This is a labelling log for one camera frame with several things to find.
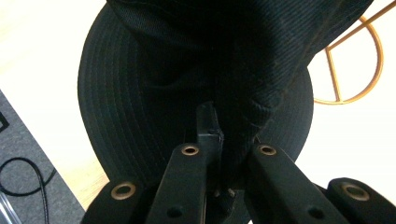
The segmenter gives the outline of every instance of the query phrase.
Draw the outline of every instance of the beige floor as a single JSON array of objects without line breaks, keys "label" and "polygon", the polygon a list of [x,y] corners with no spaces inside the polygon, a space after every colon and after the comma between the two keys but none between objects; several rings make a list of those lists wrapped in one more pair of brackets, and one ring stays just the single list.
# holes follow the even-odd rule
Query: beige floor
[{"label": "beige floor", "polygon": [[[390,1],[375,1],[370,17]],[[0,89],[84,208],[107,182],[78,109],[79,57],[103,0],[0,1]],[[326,187],[359,179],[396,203],[396,8],[374,22],[384,47],[379,82],[350,105],[315,105],[312,129],[297,164]],[[366,31],[333,50],[340,86],[352,96],[370,80],[375,51]],[[311,63],[317,97],[331,96],[323,53]]]}]

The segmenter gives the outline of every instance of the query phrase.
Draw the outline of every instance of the black bucket hat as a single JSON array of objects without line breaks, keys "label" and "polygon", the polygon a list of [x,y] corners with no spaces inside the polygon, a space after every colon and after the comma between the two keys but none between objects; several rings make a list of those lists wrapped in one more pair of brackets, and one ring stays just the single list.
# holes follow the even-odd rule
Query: black bucket hat
[{"label": "black bucket hat", "polygon": [[[110,181],[161,181],[213,101],[224,185],[255,138],[296,160],[313,115],[307,66],[371,1],[107,0],[85,42],[78,100]],[[243,201],[228,223],[247,223]]]}]

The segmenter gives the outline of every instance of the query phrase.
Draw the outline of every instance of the gray carpet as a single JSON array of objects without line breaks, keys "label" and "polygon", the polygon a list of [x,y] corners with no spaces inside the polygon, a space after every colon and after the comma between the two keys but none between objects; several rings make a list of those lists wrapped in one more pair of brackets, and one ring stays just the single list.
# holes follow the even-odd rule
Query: gray carpet
[{"label": "gray carpet", "polygon": [[[9,126],[0,132],[0,165],[13,157],[33,161],[47,180],[53,166],[43,150],[29,133],[17,113],[0,91],[0,112]],[[14,192],[26,192],[38,188],[35,171],[23,161],[7,165],[0,175],[3,186]],[[55,177],[46,186],[49,203],[49,223],[79,223],[84,210],[61,177]],[[7,196],[22,223],[44,223],[44,210],[40,192],[27,197]]]}]

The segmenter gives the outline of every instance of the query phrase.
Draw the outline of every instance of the hat brim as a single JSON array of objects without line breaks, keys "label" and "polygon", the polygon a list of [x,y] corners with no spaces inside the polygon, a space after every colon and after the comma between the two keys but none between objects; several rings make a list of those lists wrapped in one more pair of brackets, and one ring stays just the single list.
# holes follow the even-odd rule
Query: hat brim
[{"label": "hat brim", "polygon": [[[131,32],[106,4],[84,45],[78,101],[92,147],[108,178],[134,176],[147,184],[161,181],[173,148],[185,141],[185,127],[195,128],[196,106],[211,99],[207,94],[191,96],[194,92],[165,93],[163,97],[169,99],[164,103],[146,94],[146,70],[139,67],[136,57],[139,50]],[[312,115],[312,85],[304,70],[291,82],[259,139],[296,160]],[[243,206],[243,199],[236,206]]]}]

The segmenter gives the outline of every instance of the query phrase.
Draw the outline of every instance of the black fabric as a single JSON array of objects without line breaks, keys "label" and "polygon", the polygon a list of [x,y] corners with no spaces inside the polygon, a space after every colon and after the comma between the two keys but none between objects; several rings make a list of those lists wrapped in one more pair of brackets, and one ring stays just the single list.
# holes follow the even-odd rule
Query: black fabric
[{"label": "black fabric", "polygon": [[213,100],[224,192],[255,137],[297,158],[313,113],[306,67],[371,3],[107,2],[84,46],[78,99],[108,177],[160,181],[173,148],[194,141],[196,106]]}]

